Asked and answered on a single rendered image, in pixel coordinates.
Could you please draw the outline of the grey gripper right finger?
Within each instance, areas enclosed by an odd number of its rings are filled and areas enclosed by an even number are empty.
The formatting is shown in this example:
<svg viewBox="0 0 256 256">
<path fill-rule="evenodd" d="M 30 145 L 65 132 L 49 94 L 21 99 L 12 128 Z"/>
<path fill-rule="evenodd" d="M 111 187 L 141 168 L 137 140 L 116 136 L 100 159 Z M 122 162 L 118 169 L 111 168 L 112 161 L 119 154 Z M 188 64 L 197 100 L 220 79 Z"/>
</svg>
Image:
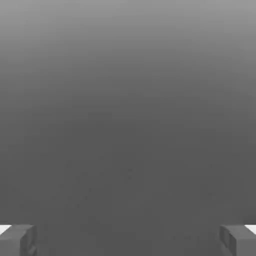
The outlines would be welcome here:
<svg viewBox="0 0 256 256">
<path fill-rule="evenodd" d="M 256 224 L 221 225 L 218 237 L 223 256 L 256 256 Z"/>
</svg>

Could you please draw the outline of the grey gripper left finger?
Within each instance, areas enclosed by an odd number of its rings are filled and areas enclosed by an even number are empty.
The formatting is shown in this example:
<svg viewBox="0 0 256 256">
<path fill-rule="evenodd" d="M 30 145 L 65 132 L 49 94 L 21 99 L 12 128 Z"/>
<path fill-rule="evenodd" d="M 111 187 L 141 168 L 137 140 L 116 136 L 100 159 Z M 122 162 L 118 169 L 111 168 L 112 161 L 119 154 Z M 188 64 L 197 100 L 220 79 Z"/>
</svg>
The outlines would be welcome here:
<svg viewBox="0 0 256 256">
<path fill-rule="evenodd" d="M 37 227 L 0 224 L 0 256 L 38 256 Z"/>
</svg>

